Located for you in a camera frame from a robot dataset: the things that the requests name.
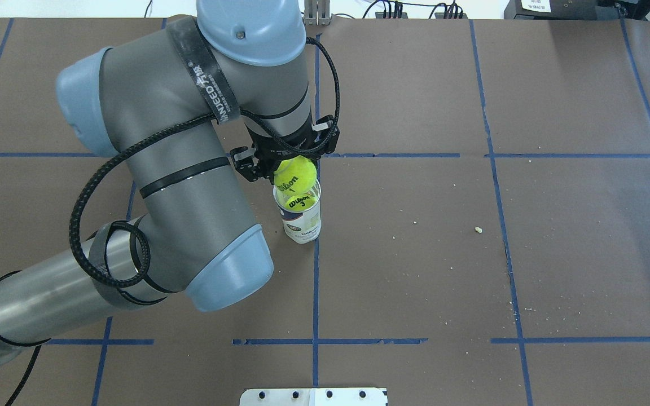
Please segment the yellow tennis ball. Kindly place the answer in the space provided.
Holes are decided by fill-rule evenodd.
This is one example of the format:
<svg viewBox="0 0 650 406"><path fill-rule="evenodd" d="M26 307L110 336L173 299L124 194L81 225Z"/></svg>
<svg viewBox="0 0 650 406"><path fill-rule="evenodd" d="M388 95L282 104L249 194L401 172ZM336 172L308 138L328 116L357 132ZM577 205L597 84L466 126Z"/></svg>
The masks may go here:
<svg viewBox="0 0 650 406"><path fill-rule="evenodd" d="M283 160L274 172L274 187L286 195L305 193L317 182L317 167L301 155Z"/></svg>
<svg viewBox="0 0 650 406"><path fill-rule="evenodd" d="M302 213L302 211L312 208L317 201L317 196L312 195L312 193L299 193L299 195L287 196L286 203L283 206L287 211Z"/></svg>

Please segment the tennis ball can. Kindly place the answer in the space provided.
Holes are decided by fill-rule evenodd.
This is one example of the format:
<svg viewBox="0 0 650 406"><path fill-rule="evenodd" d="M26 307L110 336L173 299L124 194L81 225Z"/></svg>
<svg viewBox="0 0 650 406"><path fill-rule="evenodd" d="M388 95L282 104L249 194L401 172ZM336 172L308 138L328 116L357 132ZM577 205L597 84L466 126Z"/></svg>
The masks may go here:
<svg viewBox="0 0 650 406"><path fill-rule="evenodd" d="M307 244L307 242L315 241L322 230L322 212L320 211L322 188L320 183L316 181L315 185L305 193L312 193L312 195L317 196L317 203L307 211L293 213L287 211L283 206L286 203L287 196L291 195L278 192L275 187L273 188L273 198L278 204L284 231L297 244Z"/></svg>

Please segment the black computer box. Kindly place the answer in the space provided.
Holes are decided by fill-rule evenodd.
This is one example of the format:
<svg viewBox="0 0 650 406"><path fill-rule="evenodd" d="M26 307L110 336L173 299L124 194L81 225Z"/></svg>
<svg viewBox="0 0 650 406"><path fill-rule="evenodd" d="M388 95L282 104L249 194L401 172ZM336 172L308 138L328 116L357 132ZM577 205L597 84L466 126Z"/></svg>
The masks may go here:
<svg viewBox="0 0 650 406"><path fill-rule="evenodd" d="M619 20L619 11L598 1L509 1L504 20Z"/></svg>

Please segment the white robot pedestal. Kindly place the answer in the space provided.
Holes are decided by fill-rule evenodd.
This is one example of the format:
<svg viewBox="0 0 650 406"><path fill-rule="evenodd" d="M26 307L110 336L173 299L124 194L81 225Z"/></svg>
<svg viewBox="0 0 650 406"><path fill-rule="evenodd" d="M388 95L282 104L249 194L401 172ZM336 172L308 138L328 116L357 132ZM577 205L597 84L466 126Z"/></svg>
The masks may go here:
<svg viewBox="0 0 650 406"><path fill-rule="evenodd" d="M240 405L388 405L386 389L377 387L325 387L250 389Z"/></svg>

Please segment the aluminium frame post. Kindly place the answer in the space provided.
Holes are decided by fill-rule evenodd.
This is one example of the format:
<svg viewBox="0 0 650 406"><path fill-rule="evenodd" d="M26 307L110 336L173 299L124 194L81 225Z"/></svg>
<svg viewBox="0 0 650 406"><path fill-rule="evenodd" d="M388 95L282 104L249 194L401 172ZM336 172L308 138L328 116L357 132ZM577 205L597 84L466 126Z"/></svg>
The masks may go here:
<svg viewBox="0 0 650 406"><path fill-rule="evenodd" d="M330 0L305 0L302 20L305 26L327 26L332 23Z"/></svg>

